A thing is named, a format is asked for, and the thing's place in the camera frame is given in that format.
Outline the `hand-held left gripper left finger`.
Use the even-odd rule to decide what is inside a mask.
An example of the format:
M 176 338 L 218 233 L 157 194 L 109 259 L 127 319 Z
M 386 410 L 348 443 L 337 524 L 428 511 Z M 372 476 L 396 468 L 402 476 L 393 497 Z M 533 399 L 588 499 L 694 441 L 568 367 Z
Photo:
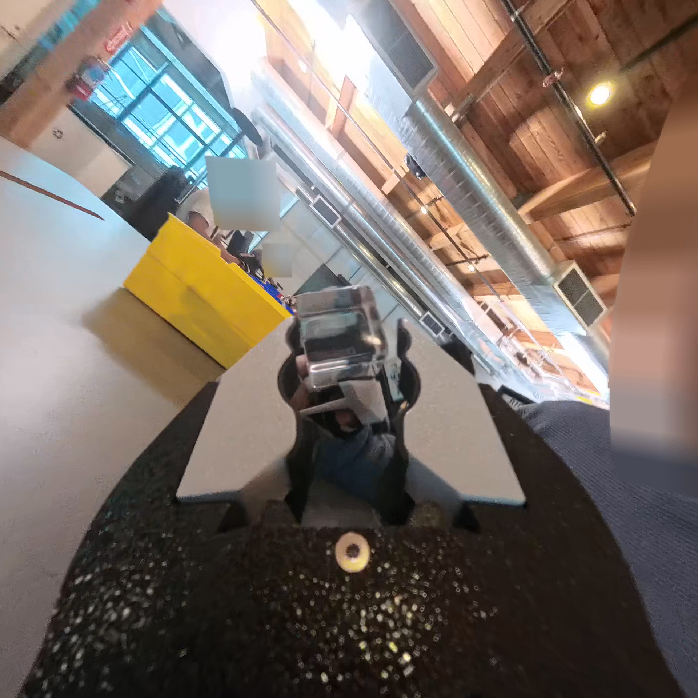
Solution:
M 231 503 L 257 519 L 292 489 L 288 459 L 300 446 L 298 415 L 282 394 L 282 370 L 294 364 L 285 320 L 220 378 L 179 483 L 182 504 Z

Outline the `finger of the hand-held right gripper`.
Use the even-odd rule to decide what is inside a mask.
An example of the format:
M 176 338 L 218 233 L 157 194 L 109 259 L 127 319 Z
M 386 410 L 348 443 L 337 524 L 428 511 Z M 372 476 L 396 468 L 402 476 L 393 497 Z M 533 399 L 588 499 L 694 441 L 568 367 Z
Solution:
M 344 380 L 337 384 L 341 392 L 338 398 L 322 398 L 320 402 L 299 410 L 304 416 L 351 411 L 362 424 L 387 422 L 388 409 L 382 388 L 377 380 Z

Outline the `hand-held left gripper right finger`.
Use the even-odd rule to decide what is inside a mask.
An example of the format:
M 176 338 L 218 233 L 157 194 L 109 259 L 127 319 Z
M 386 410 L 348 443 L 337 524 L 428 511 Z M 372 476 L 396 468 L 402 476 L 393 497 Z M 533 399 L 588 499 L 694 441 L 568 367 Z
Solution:
M 475 377 L 419 325 L 397 325 L 397 449 L 404 491 L 457 519 L 468 505 L 522 509 L 526 495 Z

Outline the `clear acrylic cube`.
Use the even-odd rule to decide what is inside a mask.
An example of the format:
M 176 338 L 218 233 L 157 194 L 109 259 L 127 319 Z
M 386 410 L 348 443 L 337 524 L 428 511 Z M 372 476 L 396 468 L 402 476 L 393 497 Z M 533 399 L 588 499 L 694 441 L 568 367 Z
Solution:
M 365 285 L 331 287 L 295 297 L 300 344 L 311 392 L 376 378 L 388 355 L 376 298 Z

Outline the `yellow plastic bin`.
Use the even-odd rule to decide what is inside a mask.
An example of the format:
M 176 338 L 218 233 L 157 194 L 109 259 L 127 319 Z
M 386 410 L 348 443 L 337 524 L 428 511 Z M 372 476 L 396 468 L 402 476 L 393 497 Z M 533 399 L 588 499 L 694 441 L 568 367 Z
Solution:
M 291 317 L 261 284 L 173 214 L 124 288 L 225 369 Z

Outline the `person's right hand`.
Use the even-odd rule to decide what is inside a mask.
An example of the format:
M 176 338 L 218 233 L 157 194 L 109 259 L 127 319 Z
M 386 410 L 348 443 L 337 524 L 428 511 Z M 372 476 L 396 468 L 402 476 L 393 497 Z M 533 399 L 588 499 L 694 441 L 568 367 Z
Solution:
M 306 379 L 309 375 L 309 367 L 305 354 L 299 354 L 295 357 L 295 369 L 298 385 L 289 399 L 289 404 L 295 413 L 300 414 L 302 410 L 311 406 L 310 394 L 306 384 Z

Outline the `person's dark blue sweater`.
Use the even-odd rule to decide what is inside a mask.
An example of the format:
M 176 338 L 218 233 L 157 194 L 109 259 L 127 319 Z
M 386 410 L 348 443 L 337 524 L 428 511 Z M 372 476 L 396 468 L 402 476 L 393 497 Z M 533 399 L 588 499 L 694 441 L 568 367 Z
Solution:
M 517 409 L 565 462 L 611 528 L 685 696 L 697 696 L 697 500 L 622 480 L 609 411 L 578 401 Z

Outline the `black coat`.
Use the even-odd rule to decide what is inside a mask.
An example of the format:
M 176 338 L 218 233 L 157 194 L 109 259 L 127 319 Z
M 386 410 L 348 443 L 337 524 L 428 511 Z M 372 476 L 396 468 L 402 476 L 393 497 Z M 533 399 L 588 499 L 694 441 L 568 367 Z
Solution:
M 181 193 L 189 184 L 182 168 L 173 166 L 164 171 L 138 198 L 130 198 L 116 184 L 101 200 L 127 222 L 145 240 L 152 242 L 170 214 L 176 214 Z

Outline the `white cabinet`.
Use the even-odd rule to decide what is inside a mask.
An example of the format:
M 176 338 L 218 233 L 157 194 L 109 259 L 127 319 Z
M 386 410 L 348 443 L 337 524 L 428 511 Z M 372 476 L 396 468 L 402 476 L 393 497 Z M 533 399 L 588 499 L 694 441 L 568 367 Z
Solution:
M 58 113 L 29 151 L 73 177 L 97 197 L 104 196 L 132 166 L 70 108 Z

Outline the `large window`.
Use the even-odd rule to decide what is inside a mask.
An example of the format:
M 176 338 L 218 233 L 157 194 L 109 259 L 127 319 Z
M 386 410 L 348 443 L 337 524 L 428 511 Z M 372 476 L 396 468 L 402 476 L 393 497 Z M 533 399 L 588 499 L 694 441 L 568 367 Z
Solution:
M 107 77 L 71 111 L 152 177 L 177 166 L 204 186 L 207 156 L 250 154 L 221 71 L 162 15 L 117 51 Z

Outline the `black ceiling pipe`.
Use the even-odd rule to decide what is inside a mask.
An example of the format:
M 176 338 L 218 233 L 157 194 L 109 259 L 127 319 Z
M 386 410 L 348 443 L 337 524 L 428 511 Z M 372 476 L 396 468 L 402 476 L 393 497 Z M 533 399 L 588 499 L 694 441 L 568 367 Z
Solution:
M 618 178 L 615 171 L 606 160 L 606 157 L 601 152 L 595 140 L 595 135 L 593 135 L 593 132 L 579 109 L 579 106 L 571 98 L 570 94 L 561 83 L 561 79 L 555 76 L 553 66 L 550 64 L 545 52 L 542 50 L 542 48 L 540 48 L 538 42 L 536 41 L 535 35 L 528 25 L 528 22 L 524 19 L 524 11 L 522 9 L 516 9 L 512 1 L 502 1 L 502 4 L 505 7 L 512 24 L 518 29 L 521 38 L 524 41 L 524 45 L 531 53 L 535 64 L 541 71 L 544 77 L 543 82 L 547 85 L 547 87 L 551 87 L 553 89 L 557 99 L 562 104 L 573 125 L 578 130 L 583 143 L 587 146 L 589 152 L 593 155 L 598 166 L 602 170 L 606 183 L 611 185 L 612 192 L 618 195 L 630 216 L 636 216 L 637 208 L 635 204 L 629 196 L 626 188 L 621 183 L 621 180 Z

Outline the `red fire extinguisher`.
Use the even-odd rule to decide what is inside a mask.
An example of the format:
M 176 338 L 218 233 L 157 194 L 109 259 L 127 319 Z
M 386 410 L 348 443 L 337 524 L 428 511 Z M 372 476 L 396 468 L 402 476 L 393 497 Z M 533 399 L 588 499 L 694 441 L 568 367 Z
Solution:
M 65 89 L 72 99 L 87 102 L 109 71 L 109 64 L 100 57 L 86 57 L 65 81 Z

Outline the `duct vent grille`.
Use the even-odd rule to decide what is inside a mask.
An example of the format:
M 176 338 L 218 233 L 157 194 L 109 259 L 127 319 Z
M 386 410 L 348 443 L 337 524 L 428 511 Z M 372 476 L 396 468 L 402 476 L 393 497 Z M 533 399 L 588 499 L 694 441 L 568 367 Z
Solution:
M 606 303 L 572 260 L 556 265 L 553 288 L 584 330 L 589 330 L 608 312 Z

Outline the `silver spiral air duct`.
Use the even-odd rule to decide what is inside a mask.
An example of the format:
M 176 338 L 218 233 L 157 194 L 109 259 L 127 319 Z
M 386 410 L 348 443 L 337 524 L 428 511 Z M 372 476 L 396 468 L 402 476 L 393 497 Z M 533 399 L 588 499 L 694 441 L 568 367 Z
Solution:
M 400 120 L 398 138 L 548 329 L 557 338 L 576 336 L 607 373 L 608 341 L 575 317 L 554 287 L 552 257 L 430 95 L 412 102 Z

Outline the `wooden post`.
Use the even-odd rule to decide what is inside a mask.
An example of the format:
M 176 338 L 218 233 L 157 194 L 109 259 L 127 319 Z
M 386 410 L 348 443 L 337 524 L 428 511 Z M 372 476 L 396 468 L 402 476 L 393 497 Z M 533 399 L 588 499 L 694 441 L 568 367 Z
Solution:
M 90 56 L 109 60 L 103 42 L 124 22 L 138 30 L 161 1 L 101 1 L 54 48 L 1 107 L 1 136 L 23 149 L 72 100 L 65 81 Z

